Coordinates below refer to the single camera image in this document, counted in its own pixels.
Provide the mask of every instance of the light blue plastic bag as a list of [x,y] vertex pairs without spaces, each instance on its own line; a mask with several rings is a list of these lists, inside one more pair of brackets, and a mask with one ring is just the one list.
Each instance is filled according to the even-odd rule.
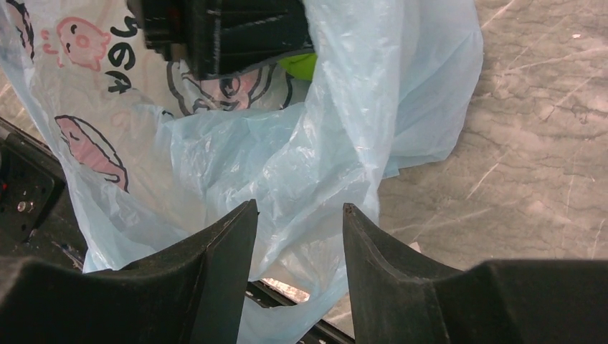
[[[447,157],[482,37],[473,0],[305,5],[312,85],[276,66],[196,82],[145,50],[124,1],[2,2],[0,62],[65,170],[85,271],[120,269],[257,199],[250,279],[310,299],[245,299],[239,342],[295,343],[344,296],[343,203],[378,219],[383,176]],[[94,53],[65,49],[74,24]]]

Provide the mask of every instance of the crumpled plastic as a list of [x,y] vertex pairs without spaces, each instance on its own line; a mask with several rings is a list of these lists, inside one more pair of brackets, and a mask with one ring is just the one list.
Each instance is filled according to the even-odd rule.
[[246,298],[239,343],[295,343],[345,295],[343,203],[377,220],[383,177],[447,157],[483,41],[473,0],[304,2],[312,84],[276,65],[197,82],[145,49],[124,1],[0,4],[0,64],[65,170],[85,272],[256,199],[250,280],[310,298],[273,309]]

